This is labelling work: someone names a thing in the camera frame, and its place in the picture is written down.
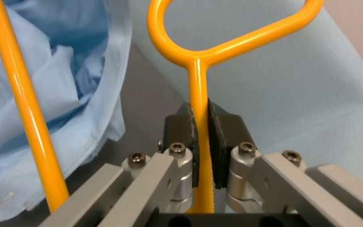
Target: yellow tool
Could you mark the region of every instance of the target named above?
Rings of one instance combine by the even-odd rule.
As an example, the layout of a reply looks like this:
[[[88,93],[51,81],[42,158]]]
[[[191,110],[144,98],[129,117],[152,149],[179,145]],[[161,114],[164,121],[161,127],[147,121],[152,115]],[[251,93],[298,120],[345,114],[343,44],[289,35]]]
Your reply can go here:
[[[48,206],[50,211],[54,212],[68,199],[69,194],[2,0],[0,0],[0,57],[32,149]]]
[[[310,23],[323,6],[323,0],[306,0],[296,14],[273,24],[202,51],[191,51],[175,44],[164,27],[164,14],[172,0],[152,0],[148,9],[148,31],[157,50],[169,61],[189,73],[190,104],[199,133],[199,186],[195,190],[192,212],[213,213],[214,192],[208,140],[207,70],[211,66],[266,45]]]

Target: blue cloth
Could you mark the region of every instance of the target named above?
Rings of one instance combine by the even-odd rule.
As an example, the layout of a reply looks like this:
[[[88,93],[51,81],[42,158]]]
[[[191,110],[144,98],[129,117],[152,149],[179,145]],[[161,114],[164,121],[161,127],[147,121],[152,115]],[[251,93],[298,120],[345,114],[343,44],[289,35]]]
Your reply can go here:
[[[10,0],[11,23],[67,177],[124,133],[120,90],[131,40],[127,0]],[[0,221],[43,190],[0,60]]]

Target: light blue fabric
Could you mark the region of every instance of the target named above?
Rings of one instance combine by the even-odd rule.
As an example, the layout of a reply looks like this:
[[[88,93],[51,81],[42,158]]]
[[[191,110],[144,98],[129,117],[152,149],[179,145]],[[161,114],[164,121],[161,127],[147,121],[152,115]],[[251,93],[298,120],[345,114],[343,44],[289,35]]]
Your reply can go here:
[[[127,0],[6,1],[67,177],[124,133],[120,90],[131,40]],[[0,221],[43,199],[0,60]]]
[[[133,39],[188,100],[186,71],[164,59],[131,0]],[[304,0],[183,0],[166,12],[179,45],[201,50],[297,12]],[[293,149],[309,166],[334,163],[363,180],[363,61],[324,9],[305,29],[211,68],[209,97],[243,117],[262,153]]]

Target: yellow handle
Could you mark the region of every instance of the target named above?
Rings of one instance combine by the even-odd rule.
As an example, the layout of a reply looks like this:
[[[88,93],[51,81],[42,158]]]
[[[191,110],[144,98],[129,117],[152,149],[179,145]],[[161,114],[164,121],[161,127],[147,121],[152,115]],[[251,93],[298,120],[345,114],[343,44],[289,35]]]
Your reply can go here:
[[[50,211],[54,212],[67,200],[69,194],[2,0],[0,0],[0,57],[32,149],[48,206]]]
[[[191,51],[175,44],[164,27],[164,14],[172,0],[152,0],[148,9],[148,31],[152,43],[169,61],[189,72],[190,104],[194,111],[200,149],[199,186],[195,190],[192,212],[213,213],[214,192],[209,153],[207,119],[207,69],[276,39],[289,35],[310,23],[323,6],[323,0],[306,0],[296,14],[273,24],[202,51]]]

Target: bolt head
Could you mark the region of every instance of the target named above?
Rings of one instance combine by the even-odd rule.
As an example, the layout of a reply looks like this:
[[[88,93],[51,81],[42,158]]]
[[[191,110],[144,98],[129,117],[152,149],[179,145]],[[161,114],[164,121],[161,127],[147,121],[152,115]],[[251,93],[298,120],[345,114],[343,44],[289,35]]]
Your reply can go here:
[[[184,157],[186,146],[183,143],[172,143],[169,147],[169,154],[173,157]]]
[[[286,150],[282,153],[282,155],[288,159],[292,164],[294,164],[296,167],[299,167],[302,161],[301,155],[293,150]]]
[[[239,144],[239,155],[242,157],[255,157],[256,146],[250,142],[242,142]]]
[[[132,152],[128,155],[128,165],[131,168],[141,168],[147,163],[145,154],[140,152]]]
[[[161,140],[158,140],[158,150],[159,151],[162,151],[162,149],[163,149],[163,142],[161,141]]]

